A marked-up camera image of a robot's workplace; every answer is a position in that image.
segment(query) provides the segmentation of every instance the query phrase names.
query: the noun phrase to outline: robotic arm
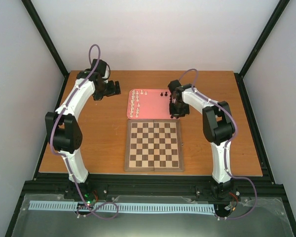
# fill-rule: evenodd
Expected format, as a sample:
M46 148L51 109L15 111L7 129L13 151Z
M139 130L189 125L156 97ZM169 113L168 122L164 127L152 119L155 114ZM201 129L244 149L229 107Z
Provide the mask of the robotic arm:
M94 67L95 62L96 59L93 60L91 68ZM119 82L108 81L109 72L106 70L106 66L106 62L100 60L99 65L88 81L84 80L91 69L81 71L77 75L74 87L63 104L55 112L48 112L45 116L47 137L50 139L55 120L60 112L65 109L54 133L53 146L56 151L61 151L67 156L78 183L84 183L88 176L88 171L83 164L80 153L82 133L77 123L79 114L91 95L93 95L94 100L102 100L104 96L120 94Z
M197 89L192 88L191 84L181 85L178 80L170 82L168 88L171 92L170 114L172 117L184 117L189 114L189 105L194 107L203 116L203 132L205 138L210 142L213 153L213 184L212 191L217 198L231 189L230 176L230 142L227 144L226 159L224 159L224 147L232 137L235 128L230 118L219 108L209 102L210 99L197 94ZM219 104L230 113L227 102L213 102Z

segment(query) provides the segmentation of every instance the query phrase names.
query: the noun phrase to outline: pink tray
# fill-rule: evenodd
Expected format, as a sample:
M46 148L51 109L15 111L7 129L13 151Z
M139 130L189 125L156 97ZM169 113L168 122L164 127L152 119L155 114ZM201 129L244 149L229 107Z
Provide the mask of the pink tray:
M131 100L135 91L133 113L131 117ZM127 117L129 119L170 119L169 103L170 103L170 91L168 89L133 89L128 95ZM138 92L138 102L136 100L136 93ZM136 117L136 111L139 108L138 117Z

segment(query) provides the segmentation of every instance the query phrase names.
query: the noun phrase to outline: white panel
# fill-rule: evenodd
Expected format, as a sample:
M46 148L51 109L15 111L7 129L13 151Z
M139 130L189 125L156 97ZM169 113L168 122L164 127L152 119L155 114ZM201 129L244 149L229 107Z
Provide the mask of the white panel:
M296 0L274 27L245 77L277 183L296 219Z
M34 0L65 65L240 71L278 0Z
M0 0L0 236L32 179L62 76L21 1Z

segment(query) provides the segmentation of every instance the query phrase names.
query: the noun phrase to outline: chessboard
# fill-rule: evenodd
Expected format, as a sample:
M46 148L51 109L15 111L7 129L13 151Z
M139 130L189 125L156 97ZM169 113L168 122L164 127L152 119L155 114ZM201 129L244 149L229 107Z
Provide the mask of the chessboard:
M183 171L180 121L129 120L125 171Z

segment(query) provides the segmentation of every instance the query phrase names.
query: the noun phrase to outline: wooden table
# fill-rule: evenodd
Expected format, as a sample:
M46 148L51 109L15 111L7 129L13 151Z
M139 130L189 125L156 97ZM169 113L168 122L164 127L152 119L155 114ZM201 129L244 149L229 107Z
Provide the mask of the wooden table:
M70 73L63 100L71 91L78 71ZM124 171L127 99L133 88L166 89L182 71L112 71L122 93L104 97L102 101L89 98L80 116L83 134L81 154L90 173L101 174L171 174L211 175L213 158L211 146L202 131L202 115L190 107L190 115L181 118L185 170L183 172L126 172ZM182 83L191 83L194 73L188 73ZM258 156L251 137L247 118L233 72L200 71L196 88L217 101L227 101L235 118L239 135L231 144L231 171L234 175L262 176ZM60 157L51 154L47 145L40 172L67 172Z

